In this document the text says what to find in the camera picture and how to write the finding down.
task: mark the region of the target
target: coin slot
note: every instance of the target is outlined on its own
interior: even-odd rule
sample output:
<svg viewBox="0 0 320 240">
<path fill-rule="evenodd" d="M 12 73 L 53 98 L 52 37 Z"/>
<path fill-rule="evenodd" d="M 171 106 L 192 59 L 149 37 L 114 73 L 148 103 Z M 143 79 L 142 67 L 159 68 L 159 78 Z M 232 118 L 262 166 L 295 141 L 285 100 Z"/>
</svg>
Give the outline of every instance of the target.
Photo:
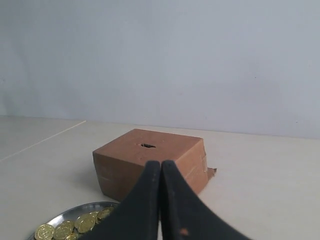
<svg viewBox="0 0 320 240">
<path fill-rule="evenodd" d="M 145 148 L 155 148 L 156 146 L 150 145 L 150 144 L 146 144 L 146 143 L 141 143 L 141 147 L 145 147 Z"/>
</svg>

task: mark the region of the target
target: metal plate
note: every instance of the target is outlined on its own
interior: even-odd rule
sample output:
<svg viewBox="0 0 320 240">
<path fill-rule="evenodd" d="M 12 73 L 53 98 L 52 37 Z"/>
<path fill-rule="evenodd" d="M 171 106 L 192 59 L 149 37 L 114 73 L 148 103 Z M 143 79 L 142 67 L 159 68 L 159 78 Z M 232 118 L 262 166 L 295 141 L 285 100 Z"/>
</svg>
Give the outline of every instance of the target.
<svg viewBox="0 0 320 240">
<path fill-rule="evenodd" d="M 65 220 L 75 221 L 82 214 L 87 214 L 87 213 L 91 213 L 94 211 L 101 211 L 102 209 L 104 209 L 106 207 L 112 207 L 112 206 L 116 207 L 117 205 L 118 205 L 118 203 L 111 202 L 111 201 L 97 201 L 97 202 L 83 204 L 83 205 L 76 206 L 74 208 L 71 208 L 71 209 L 61 213 L 60 215 L 56 216 L 55 218 L 53 218 L 52 220 L 50 220 L 46 223 L 56 227 Z M 34 240 L 35 239 L 34 235 L 35 234 L 33 233 L 26 240 Z"/>
</svg>

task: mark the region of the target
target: table surface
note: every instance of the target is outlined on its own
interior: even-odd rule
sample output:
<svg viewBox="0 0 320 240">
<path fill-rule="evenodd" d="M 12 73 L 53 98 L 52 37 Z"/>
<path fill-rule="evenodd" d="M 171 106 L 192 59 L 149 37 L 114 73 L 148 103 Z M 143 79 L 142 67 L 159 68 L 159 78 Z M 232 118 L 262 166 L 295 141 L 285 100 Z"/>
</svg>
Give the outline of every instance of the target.
<svg viewBox="0 0 320 240">
<path fill-rule="evenodd" d="M 248 237 L 320 239 L 320 140 L 0 117 L 1 239 L 26 239 L 69 208 L 111 201 L 100 191 L 92 151 L 133 128 L 204 138 L 217 174 L 199 197 Z"/>
</svg>

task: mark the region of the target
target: cardboard piece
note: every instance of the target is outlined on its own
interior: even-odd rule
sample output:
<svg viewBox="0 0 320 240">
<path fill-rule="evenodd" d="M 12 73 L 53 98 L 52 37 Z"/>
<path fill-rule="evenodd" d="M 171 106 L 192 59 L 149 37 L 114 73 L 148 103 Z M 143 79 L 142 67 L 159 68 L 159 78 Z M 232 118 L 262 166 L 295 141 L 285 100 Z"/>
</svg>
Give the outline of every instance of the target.
<svg viewBox="0 0 320 240">
<path fill-rule="evenodd" d="M 196 194 L 214 175 L 214 170 L 207 167 L 202 138 L 133 129 L 93 151 L 94 167 L 103 194 L 122 201 L 149 160 L 173 160 Z"/>
</svg>

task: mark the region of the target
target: black robotic claw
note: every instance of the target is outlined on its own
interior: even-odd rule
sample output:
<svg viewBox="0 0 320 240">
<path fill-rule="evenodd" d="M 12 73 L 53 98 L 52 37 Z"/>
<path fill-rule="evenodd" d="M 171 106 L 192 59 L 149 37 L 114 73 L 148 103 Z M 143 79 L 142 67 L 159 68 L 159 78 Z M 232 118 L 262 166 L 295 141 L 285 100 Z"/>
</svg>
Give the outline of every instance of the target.
<svg viewBox="0 0 320 240">
<path fill-rule="evenodd" d="M 124 201 L 80 240 L 249 240 L 210 211 L 174 161 L 148 161 Z"/>
</svg>

